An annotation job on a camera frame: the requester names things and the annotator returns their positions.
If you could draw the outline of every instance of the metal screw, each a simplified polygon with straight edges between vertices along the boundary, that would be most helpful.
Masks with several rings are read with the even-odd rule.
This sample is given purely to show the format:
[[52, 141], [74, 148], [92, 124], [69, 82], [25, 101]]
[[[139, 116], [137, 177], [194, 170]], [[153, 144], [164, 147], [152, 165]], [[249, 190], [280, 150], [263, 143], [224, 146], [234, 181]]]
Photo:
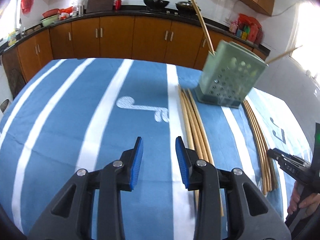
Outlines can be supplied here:
[[87, 171], [85, 169], [79, 169], [77, 170], [77, 175], [78, 176], [83, 176], [87, 173]]
[[112, 165], [113, 165], [114, 167], [121, 167], [122, 164], [123, 164], [122, 161], [117, 160], [117, 161], [114, 161]]
[[235, 169], [233, 170], [233, 173], [234, 173], [235, 175], [241, 175], [243, 172], [241, 171], [241, 169], [235, 168]]
[[200, 167], [203, 167], [203, 166], [206, 166], [207, 165], [207, 162], [204, 161], [204, 160], [197, 160], [197, 165], [200, 166]]

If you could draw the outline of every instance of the white music note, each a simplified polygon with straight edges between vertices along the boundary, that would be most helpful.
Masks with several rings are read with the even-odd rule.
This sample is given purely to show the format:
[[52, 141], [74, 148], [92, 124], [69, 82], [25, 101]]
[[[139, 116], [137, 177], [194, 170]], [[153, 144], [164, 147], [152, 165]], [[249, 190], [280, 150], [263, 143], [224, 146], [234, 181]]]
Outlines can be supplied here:
[[161, 122], [162, 120], [169, 122], [168, 109], [165, 107], [134, 105], [134, 99], [132, 97], [121, 97], [117, 100], [116, 105], [124, 109], [155, 111], [155, 120], [157, 122]]

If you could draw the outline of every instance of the red bottle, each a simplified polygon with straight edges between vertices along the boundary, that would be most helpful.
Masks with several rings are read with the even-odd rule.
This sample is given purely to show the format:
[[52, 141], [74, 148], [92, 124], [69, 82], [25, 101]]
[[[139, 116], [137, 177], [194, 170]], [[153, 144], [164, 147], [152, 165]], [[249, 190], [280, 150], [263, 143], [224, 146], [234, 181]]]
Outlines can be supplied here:
[[116, 0], [116, 11], [120, 9], [121, 7], [121, 0]]

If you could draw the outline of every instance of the table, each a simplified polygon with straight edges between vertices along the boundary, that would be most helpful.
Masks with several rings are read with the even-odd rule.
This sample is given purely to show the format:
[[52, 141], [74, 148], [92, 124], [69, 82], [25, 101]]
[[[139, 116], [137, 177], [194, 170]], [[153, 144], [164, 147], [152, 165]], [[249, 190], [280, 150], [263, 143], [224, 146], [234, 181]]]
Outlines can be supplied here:
[[[192, 239], [193, 193], [181, 182], [175, 139], [182, 136], [187, 145], [178, 85], [194, 93], [200, 75], [195, 69], [130, 59], [51, 61], [24, 87], [0, 123], [0, 203], [10, 219], [27, 235], [77, 169], [103, 168], [141, 136], [138, 184], [134, 191], [121, 193], [126, 239]], [[269, 148], [310, 160], [309, 144], [284, 101], [257, 89], [247, 100]], [[239, 167], [261, 188], [243, 108], [196, 103], [216, 167]], [[267, 199], [285, 218], [294, 181], [276, 167], [279, 188]], [[227, 237], [226, 217], [222, 237]]]

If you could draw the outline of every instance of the green plastic container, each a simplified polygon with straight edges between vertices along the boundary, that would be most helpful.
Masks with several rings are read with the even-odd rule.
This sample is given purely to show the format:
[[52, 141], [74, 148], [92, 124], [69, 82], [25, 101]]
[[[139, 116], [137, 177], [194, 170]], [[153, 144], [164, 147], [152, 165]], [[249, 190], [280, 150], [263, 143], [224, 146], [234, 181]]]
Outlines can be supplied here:
[[195, 89], [200, 102], [238, 108], [268, 65], [234, 42], [220, 41], [209, 52]]

